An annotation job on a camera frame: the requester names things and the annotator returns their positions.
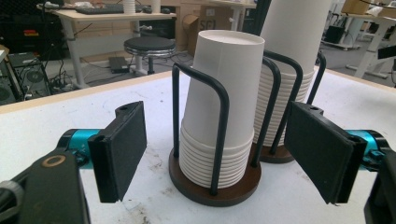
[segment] paper cup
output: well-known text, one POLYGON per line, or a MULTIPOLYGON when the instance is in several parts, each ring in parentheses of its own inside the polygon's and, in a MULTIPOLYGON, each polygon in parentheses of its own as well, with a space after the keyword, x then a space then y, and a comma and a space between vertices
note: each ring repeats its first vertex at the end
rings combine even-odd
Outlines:
POLYGON ((135 5, 134 5, 134 0, 123 0, 123 9, 124 9, 124 14, 135 14, 135 5))
MULTIPOLYGON (((314 70, 311 70, 308 74, 303 74, 302 85, 299 89, 299 92, 297 93, 295 101, 302 102, 305 99, 305 96, 309 90, 310 84, 312 82, 312 77, 314 76, 314 74, 315 74, 314 70)), ((277 129, 285 112, 286 105, 289 102, 290 93, 295 81, 295 76, 296 76, 295 74, 281 73, 282 81, 281 81, 278 97, 276 98, 274 112, 272 114, 270 124, 264 139, 265 146, 269 147, 274 142, 277 129)), ((260 130, 262 129, 262 121, 265 117, 265 112, 271 95, 272 85, 273 85, 273 75, 271 71, 267 68, 263 68, 262 78, 259 85, 259 94, 257 98, 257 106, 256 106, 255 122, 254 122, 255 136, 253 142, 255 143, 257 143, 260 130)), ((280 145, 283 145, 283 139, 284 139, 284 133, 282 133, 281 140, 279 142, 280 145)))
POLYGON ((151 0, 152 13, 161 12, 161 0, 151 0))
MULTIPOLYGON (((261 36, 266 49, 295 60, 304 73, 309 73, 318 55, 332 0, 272 1, 261 36)), ((285 64, 278 64, 281 72, 293 73, 285 64)))
MULTIPOLYGON (((264 40, 256 35, 222 30, 198 35, 192 67, 219 81, 230 99, 219 188, 237 183, 248 163, 263 48, 264 40)), ((211 182, 211 173, 205 168, 214 166, 219 108, 218 95, 192 79, 180 130, 180 169, 192 182, 205 187, 210 187, 211 182)))

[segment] chair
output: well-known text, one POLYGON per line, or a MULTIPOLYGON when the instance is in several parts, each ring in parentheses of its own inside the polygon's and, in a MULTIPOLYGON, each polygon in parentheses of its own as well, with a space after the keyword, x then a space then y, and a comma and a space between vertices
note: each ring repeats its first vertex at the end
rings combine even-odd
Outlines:
MULTIPOLYGON (((176 50, 175 42, 158 36, 140 36, 128 39, 124 42, 126 52, 140 57, 148 57, 147 75, 154 74, 154 56, 170 56, 176 50)), ((141 58, 136 58, 136 67, 133 70, 137 73, 146 74, 142 69, 141 58)))

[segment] round wooden base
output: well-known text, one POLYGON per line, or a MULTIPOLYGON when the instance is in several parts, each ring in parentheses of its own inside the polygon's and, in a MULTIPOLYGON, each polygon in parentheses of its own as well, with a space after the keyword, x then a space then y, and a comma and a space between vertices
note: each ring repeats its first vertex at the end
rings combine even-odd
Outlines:
POLYGON ((270 147, 262 147, 262 154, 260 155, 260 161, 268 162, 268 163, 286 163, 290 161, 294 161, 294 158, 285 148, 285 146, 279 146, 276 149, 276 154, 273 155, 270 153, 270 147))
POLYGON ((210 189, 198 186, 192 183, 182 173, 178 158, 173 156, 174 150, 172 149, 169 155, 169 175, 175 187, 187 198, 201 204, 227 207, 236 205, 243 202, 250 197, 259 185, 260 178, 262 177, 262 168, 258 165, 256 168, 250 166, 252 154, 250 151, 247 169, 244 176, 238 183, 226 189, 218 189, 217 195, 211 195, 210 189))

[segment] desk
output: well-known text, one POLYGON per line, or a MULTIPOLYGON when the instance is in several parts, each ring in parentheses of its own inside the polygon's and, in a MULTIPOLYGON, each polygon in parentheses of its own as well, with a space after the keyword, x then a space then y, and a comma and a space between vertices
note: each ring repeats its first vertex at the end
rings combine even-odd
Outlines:
MULTIPOLYGON (((356 70, 355 77, 360 77, 362 78, 364 76, 364 73, 377 76, 377 77, 382 77, 382 78, 387 78, 388 75, 381 74, 381 69, 384 65, 384 63, 389 60, 389 59, 377 59, 377 50, 378 47, 382 41, 382 38, 384 37, 386 31, 388 28, 396 23, 396 19, 392 18, 383 18, 383 17, 374 17, 371 15, 354 15, 354 14, 348 14, 348 17, 352 18, 359 18, 359 19, 364 19, 364 20, 371 20, 374 21, 379 25, 378 30, 374 34, 374 38, 372 42, 370 43, 368 49, 364 53, 363 58, 361 59, 361 63, 359 64, 358 67, 351 66, 349 64, 346 65, 346 68, 350 68, 353 70, 356 70)), ((390 45, 395 45, 396 44, 396 34, 393 32, 392 36, 389 39, 389 44, 390 45)))
POLYGON ((256 4, 251 3, 240 3, 224 0, 208 0, 209 3, 213 3, 223 7, 230 7, 233 10, 233 22, 231 25, 231 30, 236 31, 238 29, 239 17, 241 16, 241 11, 245 8, 256 8, 256 4))
MULTIPOLYGON (((189 78, 180 77, 183 114, 189 78)), ((172 143, 170 73, 0 106, 0 181, 10 179, 56 146, 68 129, 102 129, 114 109, 144 101, 148 147, 124 202, 99 203, 93 171, 81 178, 93 224, 108 223, 365 223, 363 206, 376 173, 359 171, 349 203, 325 204, 296 161, 262 163, 262 179, 246 201, 204 206, 184 197, 168 173, 172 143)), ((396 90, 327 71, 314 105, 344 129, 373 129, 396 148, 396 90)))
MULTIPOLYGON (((136 13, 134 15, 128 14, 106 14, 106 15, 84 15, 77 13, 74 10, 58 10, 53 11, 53 14, 59 16, 64 27, 64 35, 67 40, 67 46, 70 50, 70 57, 73 62, 75 70, 76 82, 73 84, 79 88, 89 87, 85 81, 81 71, 80 57, 106 53, 116 50, 123 50, 123 42, 126 39, 134 36, 139 36, 139 21, 149 20, 165 20, 175 17, 176 14, 162 14, 162 13, 136 13), (113 22, 113 21, 134 21, 134 32, 126 35, 112 35, 99 36, 90 38, 75 38, 72 23, 94 23, 94 22, 113 22)), ((137 72, 141 72, 141 57, 136 57, 137 72)))

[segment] floor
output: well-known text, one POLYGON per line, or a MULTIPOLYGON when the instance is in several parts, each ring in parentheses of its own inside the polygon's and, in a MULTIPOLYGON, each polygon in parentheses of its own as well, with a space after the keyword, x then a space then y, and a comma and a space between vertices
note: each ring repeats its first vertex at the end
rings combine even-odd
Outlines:
MULTIPOLYGON (((355 71, 347 69, 346 65, 350 64, 357 66, 369 44, 370 40, 357 41, 355 43, 356 48, 348 51, 322 44, 320 45, 320 50, 326 57, 326 67, 328 69, 353 76, 355 71)), ((127 62, 129 62, 131 61, 131 58, 127 58, 126 60, 127 62)), ((172 65, 175 62, 192 65, 193 58, 187 52, 178 52, 172 57, 167 58, 156 58, 154 60, 154 70, 156 73, 169 71, 172 69, 172 65)), ((145 68, 148 67, 147 60, 144 60, 143 65, 145 68)), ((382 72, 389 74, 387 79, 373 77, 370 75, 365 75, 363 78, 382 85, 395 87, 394 80, 392 80, 392 75, 390 74, 392 66, 392 60, 389 60, 389 62, 384 65, 384 70, 382 72)), ((82 70, 85 74, 85 81, 90 86, 99 86, 111 82, 137 77, 136 75, 131 73, 112 74, 109 69, 108 61, 83 62, 82 70)), ((70 59, 63 59, 62 61, 49 61, 46 67, 46 72, 49 79, 54 85, 54 92, 62 93, 64 91, 73 90, 71 85, 66 85, 71 82, 70 77, 74 73, 70 59)))

